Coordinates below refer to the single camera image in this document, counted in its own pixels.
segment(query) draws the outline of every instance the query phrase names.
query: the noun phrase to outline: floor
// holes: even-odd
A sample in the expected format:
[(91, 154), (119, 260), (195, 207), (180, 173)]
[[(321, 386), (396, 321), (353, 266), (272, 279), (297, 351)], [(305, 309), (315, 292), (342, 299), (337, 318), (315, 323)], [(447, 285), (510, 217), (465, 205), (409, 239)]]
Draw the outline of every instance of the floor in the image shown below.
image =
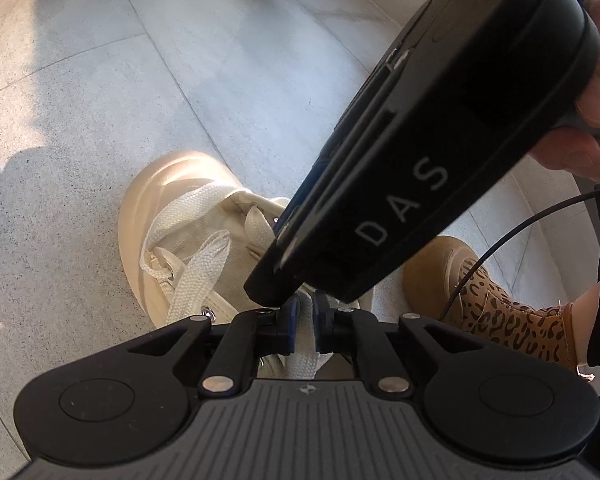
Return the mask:
[[(368, 0), (0, 0), (0, 480), (26, 462), (24, 384), (151, 329), (116, 249), (133, 176), (188, 148), (291, 195), (399, 29)], [(530, 214), (510, 174), (445, 233), (481, 253)], [(540, 226), (487, 266), (566, 299)], [(398, 272), (375, 308), (406, 308)]]

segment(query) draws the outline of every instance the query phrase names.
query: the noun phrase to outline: hand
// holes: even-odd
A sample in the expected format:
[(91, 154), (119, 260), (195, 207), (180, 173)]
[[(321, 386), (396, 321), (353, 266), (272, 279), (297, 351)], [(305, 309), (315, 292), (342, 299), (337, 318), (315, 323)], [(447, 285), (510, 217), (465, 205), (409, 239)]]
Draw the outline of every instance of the hand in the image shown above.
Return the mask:
[[(600, 32), (600, 0), (585, 0), (585, 8)], [(600, 128), (600, 60), (576, 100), (576, 109), (587, 124)], [(531, 155), (549, 170), (567, 170), (600, 182), (600, 140), (576, 128), (550, 131), (531, 150)]]

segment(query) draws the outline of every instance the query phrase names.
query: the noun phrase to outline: gray ribbed panel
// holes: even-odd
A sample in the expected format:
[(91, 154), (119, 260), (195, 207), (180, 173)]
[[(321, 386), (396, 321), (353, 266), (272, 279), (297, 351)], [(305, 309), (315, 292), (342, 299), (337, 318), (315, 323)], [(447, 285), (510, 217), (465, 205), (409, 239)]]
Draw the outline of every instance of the gray ribbed panel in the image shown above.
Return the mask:
[(504, 471), (456, 456), (411, 406), (379, 400), (359, 381), (254, 381), (248, 393), (202, 405), (170, 446), (128, 465), (79, 470), (37, 460), (18, 480), (585, 480), (579, 462)]

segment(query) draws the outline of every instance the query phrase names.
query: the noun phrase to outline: white shoelace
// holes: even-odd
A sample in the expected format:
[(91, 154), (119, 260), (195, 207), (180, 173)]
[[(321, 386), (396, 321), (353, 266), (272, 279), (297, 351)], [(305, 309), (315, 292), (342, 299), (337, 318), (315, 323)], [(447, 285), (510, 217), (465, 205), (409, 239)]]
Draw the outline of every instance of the white shoelace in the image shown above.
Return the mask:
[[(186, 265), (173, 253), (159, 247), (161, 240), (169, 234), (207, 215), (224, 200), (250, 205), (244, 229), (248, 241), (261, 250), (266, 250), (274, 240), (273, 229), (265, 213), (279, 216), (286, 199), (268, 200), (250, 190), (224, 182), (211, 182), (185, 193), (167, 205), (154, 218), (146, 234), (140, 254), (140, 267), (158, 280), (173, 279), (175, 291), (167, 314), (166, 323), (173, 323), (202, 312), (204, 304), (224, 304), (230, 308), (229, 316), (238, 310), (229, 306), (214, 291), (231, 249), (231, 235), (222, 229), (210, 235)], [(170, 269), (163, 267), (156, 254), (167, 262)], [(296, 353), (283, 358), (284, 366), (277, 356), (264, 359), (270, 376), (287, 379), (313, 379), (317, 369), (327, 361), (328, 355), (315, 351), (312, 300), (306, 290), (299, 291), (300, 316), (296, 327)]]

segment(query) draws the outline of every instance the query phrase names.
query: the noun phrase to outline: wire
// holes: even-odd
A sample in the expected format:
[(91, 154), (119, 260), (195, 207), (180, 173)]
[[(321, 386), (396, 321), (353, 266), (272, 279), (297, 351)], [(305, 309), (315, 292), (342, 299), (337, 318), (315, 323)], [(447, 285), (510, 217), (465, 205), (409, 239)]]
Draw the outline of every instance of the wire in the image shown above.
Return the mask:
[(567, 200), (563, 200), (562, 202), (552, 205), (551, 207), (548, 207), (547, 209), (542, 210), (538, 214), (535, 214), (535, 215), (531, 216), (530, 218), (527, 218), (524, 222), (517, 225), (517, 227), (514, 227), (511, 231), (509, 231), (507, 234), (505, 234), (500, 240), (498, 240), (496, 243), (494, 243), (489, 248), (489, 250), (480, 257), (480, 259), (478, 259), (478, 261), (469, 270), (469, 272), (466, 274), (466, 276), (462, 280), (460, 280), (460, 283), (458, 283), (458, 286), (456, 286), (456, 290), (453, 291), (453, 294), (449, 297), (449, 300), (446, 302), (446, 305), (445, 305), (444, 309), (442, 310), (442, 314), (440, 314), (440, 317), (438, 318), (438, 320), (439, 321), (445, 320), (445, 317), (449, 313), (449, 310), (451, 309), (451, 306), (453, 305), (454, 301), (460, 295), (460, 292), (462, 291), (464, 286), (467, 284), (467, 282), (475, 274), (475, 271), (480, 269), (482, 264), (495, 251), (497, 251), (499, 248), (501, 248), (505, 243), (507, 243), (509, 240), (511, 240), (520, 231), (523, 231), (524, 229), (529, 227), (531, 224), (535, 224), (538, 220), (541, 220), (545, 216), (549, 216), (551, 213), (555, 213), (556, 211), (560, 211), (560, 209), (564, 209), (565, 207), (569, 207), (570, 205), (577, 204), (578, 202), (584, 202), (585, 200), (589, 200), (590, 198), (595, 198), (597, 196), (600, 196), (600, 188), (590, 191), (588, 193), (582, 194), (582, 195), (572, 196), (571, 198), (568, 198)]

